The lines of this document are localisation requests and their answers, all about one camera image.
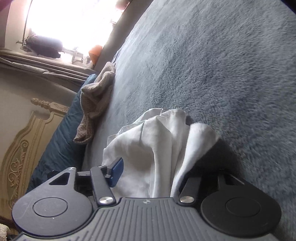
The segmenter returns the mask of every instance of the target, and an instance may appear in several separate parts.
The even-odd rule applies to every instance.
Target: bright window light
[[[117,0],[33,0],[28,27],[36,34],[56,38],[63,47],[87,54],[95,45],[104,46],[112,31],[111,20],[121,11]]]

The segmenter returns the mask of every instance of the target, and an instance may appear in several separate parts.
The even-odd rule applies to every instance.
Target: bed
[[[112,99],[82,169],[100,165],[107,137],[145,110],[181,108],[221,136],[198,165],[276,199],[274,235],[296,240],[295,26],[280,0],[154,0],[113,58]]]
[[[54,131],[68,111],[68,107],[55,103],[31,99],[32,104],[47,109],[47,120],[32,113],[27,126],[20,130],[8,148],[1,163],[0,214],[1,222],[14,227],[2,218],[11,220],[11,209],[28,187],[30,177],[38,164]]]

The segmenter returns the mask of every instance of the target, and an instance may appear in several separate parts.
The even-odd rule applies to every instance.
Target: beige towel
[[[0,223],[0,241],[6,241],[6,235],[7,233],[10,233],[9,228]]]
[[[86,144],[94,136],[94,123],[107,108],[115,77],[115,67],[107,62],[94,83],[85,85],[81,89],[81,108],[83,118],[77,128],[74,142]]]

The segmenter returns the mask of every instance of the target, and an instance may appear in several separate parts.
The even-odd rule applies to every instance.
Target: wall
[[[22,41],[25,21],[31,0],[13,0],[7,18],[5,47],[17,52],[24,53],[17,41]]]
[[[10,4],[0,12],[0,48],[5,46],[5,31]]]
[[[31,98],[70,106],[75,92],[35,76],[0,69],[0,164],[15,135],[36,111],[47,119],[49,112],[33,105]]]

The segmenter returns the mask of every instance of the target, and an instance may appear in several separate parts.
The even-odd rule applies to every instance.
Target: beige curtain
[[[96,73],[92,69],[30,56],[6,48],[0,48],[0,67],[37,75],[75,92],[91,74]]]

